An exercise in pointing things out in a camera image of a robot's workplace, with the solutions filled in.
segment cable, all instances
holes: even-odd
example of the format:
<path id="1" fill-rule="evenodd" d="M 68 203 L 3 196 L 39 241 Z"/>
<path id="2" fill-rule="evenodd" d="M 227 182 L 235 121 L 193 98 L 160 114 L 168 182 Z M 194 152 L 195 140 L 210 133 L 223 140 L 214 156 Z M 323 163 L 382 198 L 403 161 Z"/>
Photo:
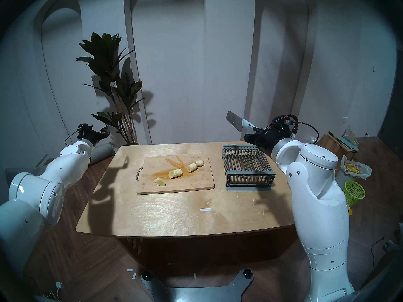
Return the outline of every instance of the cable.
<path id="1" fill-rule="evenodd" d="M 58 300 L 59 300 L 60 302 L 63 302 L 62 299 L 59 298 L 59 290 L 60 290 L 60 288 L 57 288 L 56 296 L 57 296 L 57 298 L 58 298 Z"/>
<path id="2" fill-rule="evenodd" d="M 26 274 L 24 274 L 24 276 L 27 277 L 27 278 L 31 278 L 31 279 L 35 282 L 35 284 L 36 284 L 36 286 L 38 287 L 38 289 L 39 289 L 40 291 L 42 291 L 42 293 L 45 293 L 45 291 L 43 291 L 43 290 L 41 289 L 41 287 L 39 287 L 39 285 L 38 285 L 38 283 L 36 282 L 35 278 L 33 278 L 33 277 L 31 277 L 31 276 L 28 276 L 28 275 L 26 275 Z"/>
<path id="3" fill-rule="evenodd" d="M 267 132 L 272 126 L 274 126 L 277 122 L 280 122 L 281 120 L 287 119 L 287 118 L 293 118 L 295 120 L 295 125 L 294 128 L 292 129 L 291 133 L 297 133 L 298 129 L 298 118 L 294 116 L 293 114 L 286 114 L 284 116 L 281 116 L 280 118 L 274 120 L 272 123 L 270 123 L 262 132 Z"/>
<path id="4" fill-rule="evenodd" d="M 374 257 L 374 254 L 372 253 L 372 248 L 375 246 L 375 244 L 377 244 L 378 242 L 380 242 L 381 240 L 384 240 L 384 239 L 385 239 L 385 237 L 382 237 L 377 242 L 374 242 L 372 247 L 371 247 L 371 254 L 372 254 L 372 272 L 371 272 L 371 274 L 374 272 L 374 264 L 375 264 L 375 257 Z"/>
<path id="5" fill-rule="evenodd" d="M 78 132 L 78 130 L 75 130 L 73 133 L 71 133 L 71 134 L 68 136 L 68 138 L 66 138 L 66 140 L 65 140 L 65 145 L 66 145 L 66 146 L 68 146 L 68 145 L 66 144 L 67 140 L 70 138 L 71 135 L 73 135 L 73 134 L 76 133 L 76 132 Z"/>
<path id="6" fill-rule="evenodd" d="M 49 295 L 48 295 L 47 297 L 45 297 L 45 298 L 49 298 L 50 295 L 52 295 L 52 296 L 55 298 L 56 301 L 62 302 L 61 300 L 59 300 L 58 298 L 56 298 L 56 296 L 54 295 L 53 291 L 51 291 L 51 292 L 49 293 Z"/>
<path id="7" fill-rule="evenodd" d="M 314 145 L 316 144 L 316 142 L 318 141 L 318 139 L 319 139 L 319 132 L 317 131 L 317 129 L 315 129 L 312 125 L 310 125 L 310 124 L 308 124 L 308 123 L 305 123 L 305 122 L 298 122 L 298 123 L 301 123 L 301 124 L 305 124 L 305 125 L 307 125 L 307 126 L 310 126 L 311 128 L 313 128 L 315 131 L 316 131 L 316 134 L 318 135 L 317 136 L 317 138 L 316 138 L 316 141 L 314 142 Z"/>

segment banana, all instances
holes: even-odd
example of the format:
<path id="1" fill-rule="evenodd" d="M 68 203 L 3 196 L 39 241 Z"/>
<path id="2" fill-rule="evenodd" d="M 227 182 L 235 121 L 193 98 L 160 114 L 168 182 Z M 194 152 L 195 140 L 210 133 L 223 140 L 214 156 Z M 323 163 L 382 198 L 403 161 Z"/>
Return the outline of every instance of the banana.
<path id="1" fill-rule="evenodd" d="M 165 186 L 165 185 L 166 185 L 165 182 L 164 182 L 164 180 L 163 180 L 162 178 L 156 178 L 156 179 L 154 180 L 154 182 L 155 182 L 158 186 Z"/>
<path id="2" fill-rule="evenodd" d="M 182 170 L 181 169 L 172 170 L 171 172 L 168 173 L 168 176 L 170 178 L 175 178 L 175 177 L 178 177 L 178 176 L 181 176 L 181 175 L 182 175 Z"/>
<path id="3" fill-rule="evenodd" d="M 189 172 L 192 172 L 192 171 L 194 171 L 194 170 L 196 170 L 197 169 L 197 165 L 195 164 L 195 163 L 191 163 L 191 164 L 189 164 L 188 166 L 187 166 L 187 170 L 189 171 Z"/>
<path id="4" fill-rule="evenodd" d="M 202 165 L 204 165 L 203 160 L 193 160 L 193 163 L 196 164 L 198 167 L 201 167 Z"/>

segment metal rack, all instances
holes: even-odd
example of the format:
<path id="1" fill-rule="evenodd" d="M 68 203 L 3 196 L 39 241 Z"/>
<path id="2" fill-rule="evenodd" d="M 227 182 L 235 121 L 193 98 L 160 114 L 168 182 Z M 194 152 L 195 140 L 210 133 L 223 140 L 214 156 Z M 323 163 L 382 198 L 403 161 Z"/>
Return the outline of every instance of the metal rack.
<path id="1" fill-rule="evenodd" d="M 270 190 L 276 173 L 253 145 L 223 145 L 222 159 L 228 191 Z"/>

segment metal handle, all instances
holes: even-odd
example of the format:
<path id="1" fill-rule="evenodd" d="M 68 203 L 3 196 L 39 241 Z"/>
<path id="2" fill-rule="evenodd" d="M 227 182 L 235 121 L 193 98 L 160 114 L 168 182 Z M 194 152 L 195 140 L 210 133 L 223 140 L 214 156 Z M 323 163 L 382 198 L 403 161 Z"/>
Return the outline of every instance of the metal handle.
<path id="1" fill-rule="evenodd" d="M 139 174 L 140 174 L 140 171 L 143 169 L 143 167 L 140 167 L 139 169 L 138 169 L 138 171 L 137 171 L 137 175 L 136 175 L 136 181 L 139 181 Z"/>

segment green basket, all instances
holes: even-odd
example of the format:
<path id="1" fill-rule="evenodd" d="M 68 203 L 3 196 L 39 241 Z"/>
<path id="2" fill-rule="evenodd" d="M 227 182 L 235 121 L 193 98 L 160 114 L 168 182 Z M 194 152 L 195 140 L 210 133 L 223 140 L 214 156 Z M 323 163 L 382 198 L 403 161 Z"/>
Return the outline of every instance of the green basket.
<path id="1" fill-rule="evenodd" d="M 347 181 L 344 183 L 343 189 L 344 195 L 346 196 L 346 201 L 349 206 L 354 206 L 361 199 L 365 197 L 365 190 L 360 184 L 354 181 Z"/>

